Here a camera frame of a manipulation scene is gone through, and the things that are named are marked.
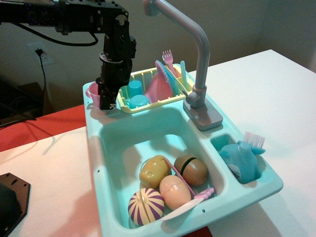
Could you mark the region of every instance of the blue utensil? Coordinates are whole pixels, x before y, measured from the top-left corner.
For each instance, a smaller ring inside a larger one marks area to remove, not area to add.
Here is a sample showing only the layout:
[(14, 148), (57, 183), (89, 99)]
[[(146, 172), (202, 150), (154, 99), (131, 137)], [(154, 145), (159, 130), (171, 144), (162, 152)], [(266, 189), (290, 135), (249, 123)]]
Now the blue utensil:
[(189, 85), (188, 85), (188, 81), (187, 81), (186, 64), (183, 60), (180, 62), (180, 67), (181, 67), (182, 85), (188, 91)]

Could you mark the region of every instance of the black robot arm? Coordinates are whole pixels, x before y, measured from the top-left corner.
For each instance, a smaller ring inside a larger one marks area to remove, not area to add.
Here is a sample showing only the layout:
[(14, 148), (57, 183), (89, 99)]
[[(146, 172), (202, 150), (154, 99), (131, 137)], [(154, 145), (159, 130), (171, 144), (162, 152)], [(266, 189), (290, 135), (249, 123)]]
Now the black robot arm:
[(100, 109), (116, 106), (119, 89), (127, 85), (136, 41), (129, 35), (128, 12), (105, 0), (0, 0), (0, 23), (55, 27), (57, 32), (103, 33), (103, 62), (97, 78)]

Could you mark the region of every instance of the blue soap bottle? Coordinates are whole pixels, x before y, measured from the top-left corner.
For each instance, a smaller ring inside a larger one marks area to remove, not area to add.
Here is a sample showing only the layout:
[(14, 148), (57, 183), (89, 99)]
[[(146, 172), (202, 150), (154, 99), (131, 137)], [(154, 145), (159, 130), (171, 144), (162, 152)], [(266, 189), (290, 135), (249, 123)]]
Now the blue soap bottle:
[(241, 184), (255, 180), (257, 157), (247, 142), (222, 147), (219, 154)]

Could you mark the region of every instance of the screw hole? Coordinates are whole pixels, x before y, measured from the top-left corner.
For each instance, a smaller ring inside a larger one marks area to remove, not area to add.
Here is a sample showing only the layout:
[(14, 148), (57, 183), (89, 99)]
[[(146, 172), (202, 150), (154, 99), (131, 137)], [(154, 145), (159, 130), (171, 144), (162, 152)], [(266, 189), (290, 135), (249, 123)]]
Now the screw hole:
[(17, 179), (13, 180), (11, 185), (15, 184), (17, 181), (18, 181)]

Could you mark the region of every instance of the white bristles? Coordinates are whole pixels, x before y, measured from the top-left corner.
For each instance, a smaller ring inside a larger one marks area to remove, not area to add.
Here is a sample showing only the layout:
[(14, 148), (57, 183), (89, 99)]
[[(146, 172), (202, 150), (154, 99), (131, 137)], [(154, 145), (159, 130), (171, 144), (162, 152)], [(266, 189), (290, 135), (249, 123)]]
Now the white bristles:
[(254, 147), (263, 147), (263, 143), (265, 142), (265, 138), (261, 137), (259, 135), (250, 133), (250, 132), (245, 132), (245, 135), (243, 137), (243, 141), (249, 143), (250, 145)]

